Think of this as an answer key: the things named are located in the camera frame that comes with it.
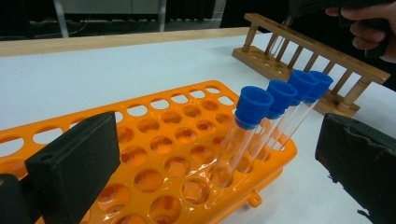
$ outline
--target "table surface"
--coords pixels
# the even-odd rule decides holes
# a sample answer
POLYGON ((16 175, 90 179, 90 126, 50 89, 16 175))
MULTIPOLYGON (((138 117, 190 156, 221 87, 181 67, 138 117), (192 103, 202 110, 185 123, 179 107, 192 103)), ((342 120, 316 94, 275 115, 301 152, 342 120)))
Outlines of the table surface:
MULTIPOLYGON (((0 42, 0 130, 211 79, 237 94, 247 85, 266 89, 265 77, 231 55, 247 32, 233 28, 0 42)), ((256 35, 253 45, 263 48, 269 37, 256 35)), ((309 53, 303 51, 303 60, 309 53)), ((290 58, 292 48, 285 55, 290 58)), ((319 58, 313 69, 325 65, 319 58)), ((329 75, 337 79, 344 71, 336 66, 329 75)), ((371 84, 356 102, 361 110, 354 118, 396 137, 395 96, 371 84)), ((314 159, 322 119, 312 111, 293 136, 297 157, 261 192, 263 204, 244 205, 221 223, 370 223, 314 159)))

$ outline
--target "wooden test tube rack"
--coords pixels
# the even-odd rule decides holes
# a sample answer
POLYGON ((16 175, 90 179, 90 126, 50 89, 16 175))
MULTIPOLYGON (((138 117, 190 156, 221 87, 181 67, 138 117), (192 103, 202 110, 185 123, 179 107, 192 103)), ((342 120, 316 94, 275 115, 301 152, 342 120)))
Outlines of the wooden test tube rack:
POLYGON ((234 49, 233 56, 268 79, 288 80, 293 70, 293 66, 300 57, 303 49, 308 49, 313 52, 304 68, 304 71, 311 70, 318 56, 329 60, 328 64, 322 71, 326 74, 329 74, 336 64, 345 67, 345 73, 343 75, 340 74, 341 77, 332 90, 328 90, 315 106, 315 109, 323 115, 325 113, 335 113, 352 117, 360 109, 360 107, 355 105, 354 102, 364 92, 368 85, 372 82, 382 84, 390 76, 390 74, 379 70, 370 64, 363 63, 261 15, 248 13, 245 15, 245 19, 251 22, 250 29, 247 33, 244 46, 242 48, 234 49), (259 26, 273 33, 265 50, 251 46, 259 26), (284 40, 280 46, 278 54, 273 56, 270 50, 279 36, 284 38, 284 40), (291 60, 288 63, 283 63, 281 62, 281 59, 290 42, 297 44, 298 47, 291 60), (352 73, 361 77, 344 97, 340 96, 338 92, 347 82, 352 73))

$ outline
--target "test tube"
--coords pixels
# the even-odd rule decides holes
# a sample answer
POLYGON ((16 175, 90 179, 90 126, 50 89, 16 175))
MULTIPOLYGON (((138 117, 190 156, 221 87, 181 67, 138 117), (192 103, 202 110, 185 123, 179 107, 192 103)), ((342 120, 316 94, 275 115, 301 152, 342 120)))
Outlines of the test tube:
POLYGON ((233 172, 273 101, 272 95, 261 88, 247 86, 241 90, 233 122, 210 175, 213 184, 226 188, 232 183, 233 172))
POLYGON ((274 102, 268 109, 268 113, 260 124, 260 131, 255 134, 249 144, 248 150, 245 152, 242 160, 238 164, 238 171, 248 173, 256 158, 259 156, 265 157, 268 154, 267 150, 263 148, 269 136, 280 122, 282 115, 286 108, 290 106, 291 101, 297 94, 290 84, 280 81, 272 80, 267 89, 274 98, 274 102))
POLYGON ((293 136, 300 124, 308 116, 309 112, 314 108, 318 100, 324 95, 324 93, 326 93, 333 82, 331 77, 322 72, 310 71, 308 74, 318 81, 318 85, 296 108, 294 115, 283 129, 282 133, 278 135, 278 138, 267 144, 269 148, 281 150, 285 146, 286 142, 293 136))
POLYGON ((285 131, 289 122, 296 113, 301 102, 312 92, 312 90, 318 85, 318 81, 311 74, 308 74, 301 70, 293 70, 288 80, 288 83, 297 90, 297 95, 291 102, 289 108, 286 110, 285 115, 277 125, 276 129, 271 134, 266 146, 272 148, 279 140, 281 134, 285 131))

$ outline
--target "blue cap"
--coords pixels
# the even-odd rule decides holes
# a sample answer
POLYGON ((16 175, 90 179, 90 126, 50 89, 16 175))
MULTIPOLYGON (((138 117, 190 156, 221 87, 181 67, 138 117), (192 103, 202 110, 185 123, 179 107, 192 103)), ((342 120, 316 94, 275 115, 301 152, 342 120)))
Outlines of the blue cap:
POLYGON ((290 105, 299 105, 318 85, 318 81, 312 75, 300 70, 293 70, 288 83, 297 90, 297 95, 290 105))
POLYGON ((265 117, 273 101, 271 94, 261 88, 252 86, 242 88, 236 104, 236 123, 240 128, 254 129, 265 117))
POLYGON ((267 91, 274 97, 266 116, 268 119, 277 119, 283 115, 297 95, 294 87, 281 80, 271 80, 267 91))
POLYGON ((310 71, 308 74, 312 75, 312 77, 318 81, 318 85, 312 90, 308 97, 305 98, 307 103, 313 104, 326 93, 330 85, 332 85, 333 80, 329 75, 322 72, 310 71))

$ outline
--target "hand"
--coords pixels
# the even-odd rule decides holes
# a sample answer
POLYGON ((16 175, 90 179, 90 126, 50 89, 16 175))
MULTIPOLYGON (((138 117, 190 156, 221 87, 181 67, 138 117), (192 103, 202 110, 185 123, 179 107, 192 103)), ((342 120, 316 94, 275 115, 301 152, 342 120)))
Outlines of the hand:
MULTIPOLYGON (((329 16, 338 16, 338 8, 327 8, 326 13, 329 16)), ((379 18, 388 20, 392 37, 389 39, 385 55, 381 59, 385 62, 396 63, 396 2, 360 9, 343 7, 341 14, 346 19, 356 21, 350 26, 350 32, 356 36, 352 44, 357 49, 373 49, 386 35, 383 31, 367 26, 363 20, 379 18)))

